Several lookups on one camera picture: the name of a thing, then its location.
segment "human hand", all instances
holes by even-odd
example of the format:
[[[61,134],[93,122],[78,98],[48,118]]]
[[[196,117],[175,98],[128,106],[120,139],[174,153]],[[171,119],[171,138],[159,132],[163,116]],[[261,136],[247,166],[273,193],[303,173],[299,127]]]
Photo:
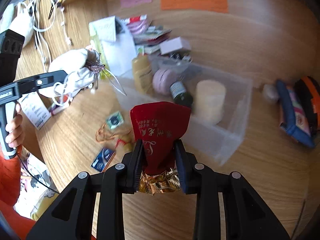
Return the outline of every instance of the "human hand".
[[[18,147],[20,144],[23,143],[25,133],[22,130],[22,115],[19,114],[21,112],[20,104],[16,105],[16,116],[9,122],[5,130],[11,132],[6,138],[5,142],[8,143],[9,147],[14,148]]]

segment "small blue box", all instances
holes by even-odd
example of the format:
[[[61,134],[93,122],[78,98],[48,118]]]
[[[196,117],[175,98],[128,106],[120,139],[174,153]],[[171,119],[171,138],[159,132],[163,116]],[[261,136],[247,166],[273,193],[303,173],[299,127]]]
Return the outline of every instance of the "small blue box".
[[[99,172],[103,172],[107,169],[107,166],[111,162],[111,158],[114,154],[115,152],[113,150],[103,147],[91,164],[91,167]]]

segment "dark green bottle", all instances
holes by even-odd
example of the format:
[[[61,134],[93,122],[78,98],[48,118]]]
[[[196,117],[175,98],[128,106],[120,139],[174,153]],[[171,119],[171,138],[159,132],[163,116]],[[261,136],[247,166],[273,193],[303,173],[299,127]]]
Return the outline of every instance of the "dark green bottle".
[[[185,86],[181,81],[173,83],[170,87],[170,92],[175,104],[191,108],[193,103],[193,97],[186,90]]]

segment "person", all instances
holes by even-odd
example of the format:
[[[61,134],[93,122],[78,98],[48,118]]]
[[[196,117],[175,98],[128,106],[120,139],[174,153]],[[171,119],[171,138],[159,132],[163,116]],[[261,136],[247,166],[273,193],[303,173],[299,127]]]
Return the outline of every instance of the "person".
[[[17,115],[7,124],[5,129],[12,131],[5,139],[10,147],[17,147],[17,153],[21,154],[25,133],[22,129],[21,106],[16,105]],[[0,145],[0,211],[10,227],[21,240],[25,240],[27,234],[36,221],[22,217],[14,210],[14,205],[20,195],[20,159],[15,156],[11,160],[5,160]]]

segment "clear storage bin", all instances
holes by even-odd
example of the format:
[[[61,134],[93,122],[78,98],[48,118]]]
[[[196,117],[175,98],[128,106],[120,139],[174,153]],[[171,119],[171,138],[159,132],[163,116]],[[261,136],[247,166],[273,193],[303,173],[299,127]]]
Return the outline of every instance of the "clear storage bin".
[[[191,115],[188,130],[182,137],[186,145],[212,156],[223,165],[242,143],[247,127],[251,105],[252,80],[226,73],[212,67],[205,67],[169,59],[166,57],[150,57],[153,72],[159,68],[171,68],[177,72],[188,91],[194,96],[196,85],[201,80],[213,79],[224,84],[227,89],[223,119],[217,125],[210,125]],[[152,96],[142,95],[135,90],[132,71],[118,77],[127,96],[117,93],[118,101],[124,110],[145,103],[169,101],[170,96],[154,93]]]

